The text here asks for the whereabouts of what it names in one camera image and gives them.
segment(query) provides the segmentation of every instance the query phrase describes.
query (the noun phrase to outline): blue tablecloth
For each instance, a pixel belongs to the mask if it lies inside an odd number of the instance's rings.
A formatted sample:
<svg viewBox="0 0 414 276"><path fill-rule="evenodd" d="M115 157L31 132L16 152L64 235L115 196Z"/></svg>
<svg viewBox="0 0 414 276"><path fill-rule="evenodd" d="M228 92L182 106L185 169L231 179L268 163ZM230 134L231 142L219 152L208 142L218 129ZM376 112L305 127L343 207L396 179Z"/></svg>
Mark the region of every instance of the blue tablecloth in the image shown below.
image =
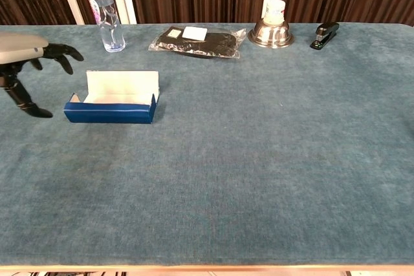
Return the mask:
<svg viewBox="0 0 414 276"><path fill-rule="evenodd" d="M237 30L248 25L207 25ZM414 264L414 30L317 24L240 59L150 52L168 25L0 27L76 47L19 78L52 119L0 92L0 265ZM152 125L70 123L86 70L157 70Z"/></svg>

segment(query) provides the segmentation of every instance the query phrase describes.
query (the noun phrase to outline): open cardboard box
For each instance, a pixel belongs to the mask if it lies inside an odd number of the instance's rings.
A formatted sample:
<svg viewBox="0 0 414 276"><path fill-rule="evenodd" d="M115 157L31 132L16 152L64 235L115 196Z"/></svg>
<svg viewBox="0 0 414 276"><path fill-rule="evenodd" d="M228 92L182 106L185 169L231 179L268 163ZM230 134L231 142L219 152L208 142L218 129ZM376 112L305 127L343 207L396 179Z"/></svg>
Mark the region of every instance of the open cardboard box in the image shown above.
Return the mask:
<svg viewBox="0 0 414 276"><path fill-rule="evenodd" d="M74 123L152 123L157 71L87 71L88 96L74 93L64 113Z"/></svg>

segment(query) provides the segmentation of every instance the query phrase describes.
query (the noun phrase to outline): stapler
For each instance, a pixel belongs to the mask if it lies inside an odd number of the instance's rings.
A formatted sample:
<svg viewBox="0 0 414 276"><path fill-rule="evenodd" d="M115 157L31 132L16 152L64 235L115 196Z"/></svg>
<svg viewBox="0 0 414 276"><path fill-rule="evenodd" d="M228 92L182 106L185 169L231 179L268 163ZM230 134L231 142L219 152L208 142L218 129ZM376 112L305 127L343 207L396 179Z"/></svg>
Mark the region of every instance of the stapler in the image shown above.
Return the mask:
<svg viewBox="0 0 414 276"><path fill-rule="evenodd" d="M335 35L339 28L339 24L335 22L328 22L318 26L316 29L316 40L310 45L316 50L322 49Z"/></svg>

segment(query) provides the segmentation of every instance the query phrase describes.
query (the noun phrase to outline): robotic hand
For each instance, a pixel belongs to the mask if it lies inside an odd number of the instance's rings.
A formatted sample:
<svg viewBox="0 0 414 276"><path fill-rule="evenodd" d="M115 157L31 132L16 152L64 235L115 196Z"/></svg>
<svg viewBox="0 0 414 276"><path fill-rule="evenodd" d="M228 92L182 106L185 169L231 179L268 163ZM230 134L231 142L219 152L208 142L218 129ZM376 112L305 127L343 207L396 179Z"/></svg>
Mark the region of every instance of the robotic hand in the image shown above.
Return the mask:
<svg viewBox="0 0 414 276"><path fill-rule="evenodd" d="M62 65L65 72L73 74L71 64L65 55L83 61L83 56L68 45L49 43L39 36L0 33L0 87L4 88L16 105L27 114L38 118L51 118L52 113L32 102L32 98L18 80L17 74L28 61L34 68L42 70L38 58L54 59Z"/></svg>

